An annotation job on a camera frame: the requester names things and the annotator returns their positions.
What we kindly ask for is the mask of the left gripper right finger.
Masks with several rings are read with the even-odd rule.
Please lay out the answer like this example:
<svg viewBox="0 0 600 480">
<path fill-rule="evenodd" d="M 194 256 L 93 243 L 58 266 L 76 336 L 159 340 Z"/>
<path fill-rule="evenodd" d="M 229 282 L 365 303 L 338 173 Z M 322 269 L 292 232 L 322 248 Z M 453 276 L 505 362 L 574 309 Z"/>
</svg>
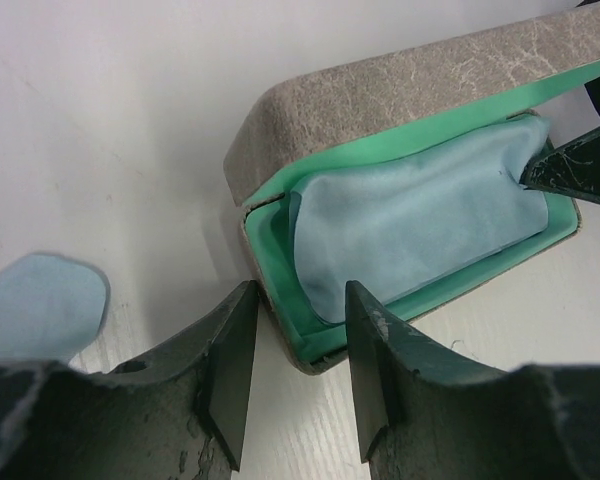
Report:
<svg viewBox="0 0 600 480">
<path fill-rule="evenodd" d="M 385 431 L 406 418 L 399 379 L 444 386 L 491 381 L 504 371 L 467 358 L 398 318 L 358 281 L 345 287 L 347 351 L 361 461 Z"/>
</svg>

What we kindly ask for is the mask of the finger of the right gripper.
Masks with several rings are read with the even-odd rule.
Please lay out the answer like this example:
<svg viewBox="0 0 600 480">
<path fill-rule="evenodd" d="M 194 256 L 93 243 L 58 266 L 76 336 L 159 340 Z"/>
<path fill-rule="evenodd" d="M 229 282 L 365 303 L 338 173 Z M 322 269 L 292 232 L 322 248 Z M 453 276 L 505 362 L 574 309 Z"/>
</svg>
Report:
<svg viewBox="0 0 600 480">
<path fill-rule="evenodd" d="M 532 158 L 519 183 L 600 205 L 600 126 Z"/>
</svg>

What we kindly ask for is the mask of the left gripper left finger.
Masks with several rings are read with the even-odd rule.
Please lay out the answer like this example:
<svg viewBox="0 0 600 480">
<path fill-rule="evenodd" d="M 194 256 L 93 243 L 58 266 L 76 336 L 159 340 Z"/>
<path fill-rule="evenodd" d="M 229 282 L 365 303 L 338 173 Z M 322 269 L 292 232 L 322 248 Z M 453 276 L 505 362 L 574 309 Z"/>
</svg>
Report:
<svg viewBox="0 0 600 480">
<path fill-rule="evenodd" d="M 195 376 L 189 402 L 194 418 L 218 441 L 234 471 L 242 459 L 258 308 L 257 283 L 244 281 L 206 316 L 111 371 L 160 392 L 168 382 Z"/>
</svg>

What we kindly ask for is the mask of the blue cleaning cloth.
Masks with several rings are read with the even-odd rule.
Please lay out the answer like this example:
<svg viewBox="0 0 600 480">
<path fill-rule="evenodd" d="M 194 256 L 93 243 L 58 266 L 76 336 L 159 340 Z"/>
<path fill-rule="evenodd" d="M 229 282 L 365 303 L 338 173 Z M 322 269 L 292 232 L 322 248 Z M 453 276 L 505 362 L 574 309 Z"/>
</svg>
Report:
<svg viewBox="0 0 600 480">
<path fill-rule="evenodd" d="M 392 302 L 543 232 L 547 202 L 520 178 L 549 130 L 523 114 L 402 159 L 300 180 L 290 240 L 314 312 L 341 323 L 351 280 Z"/>
</svg>

